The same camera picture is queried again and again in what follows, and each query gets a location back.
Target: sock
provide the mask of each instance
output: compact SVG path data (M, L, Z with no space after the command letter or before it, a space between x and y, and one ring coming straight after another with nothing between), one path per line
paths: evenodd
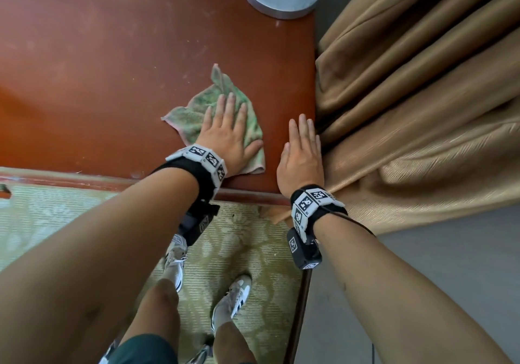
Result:
M231 322L231 308L227 302L218 303L213 314L213 324L215 324L215 332L224 323Z
M161 279L168 279L177 286L177 274L179 273L179 264L172 264L170 267L164 269Z

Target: forearm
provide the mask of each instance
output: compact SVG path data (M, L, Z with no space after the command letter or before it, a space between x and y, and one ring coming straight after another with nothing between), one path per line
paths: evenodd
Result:
M443 291L362 227L326 215L315 235L386 363L510 363Z
M109 343L197 194L190 173L160 170L13 262L0 273L0 351L66 361Z

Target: shoe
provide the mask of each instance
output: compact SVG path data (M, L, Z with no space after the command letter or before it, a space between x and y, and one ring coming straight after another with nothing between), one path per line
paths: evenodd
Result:
M215 332L215 314L217 312L225 311L231 316L235 317L240 308L242 308L249 297L253 281L249 275L241 275L235 282L231 284L224 298L222 298L215 308L211 316L211 328Z
M177 267L175 274L175 288L177 292L183 287L184 277L184 262L188 258L188 245L183 236L176 234L173 236L170 246L166 251L166 257L164 259L164 270L170 267Z

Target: hand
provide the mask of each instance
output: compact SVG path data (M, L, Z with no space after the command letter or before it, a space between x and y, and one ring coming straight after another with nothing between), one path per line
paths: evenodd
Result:
M246 103L240 106L235 127L235 95L230 93L226 102L224 95L218 96L215 116L211 116L209 106L204 115L202 130L197 144L214 150L224 159L228 170L227 177L237 175L245 165L262 149L264 143L257 139L244 149L245 122L248 114Z
M300 130L294 119L289 121L289 142L283 147L276 171L280 192L290 198L295 190L314 183L323 187L320 137L312 119L300 115Z

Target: green cloth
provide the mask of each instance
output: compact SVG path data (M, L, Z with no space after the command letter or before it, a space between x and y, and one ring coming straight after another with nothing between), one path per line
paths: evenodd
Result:
M208 106L213 107L213 114L215 113L215 106L219 95L224 94L226 97L230 92L233 92L237 98L235 104L235 117L240 106L243 103L248 105L248 119L244 135L244 146L249 145L256 139L262 139L262 129L258 125L253 104L250 99L238 89L231 79L222 74L220 67L215 64L211 70L211 85L206 90L200 92L190 100L185 107L175 107L168 115L162 117L163 121L170 124L175 130L179 132L180 137L186 145L195 143L199 137L202 128L202 121ZM264 150L261 149L254 158L247 164L247 166L240 172L240 174L259 174L265 171L265 155Z

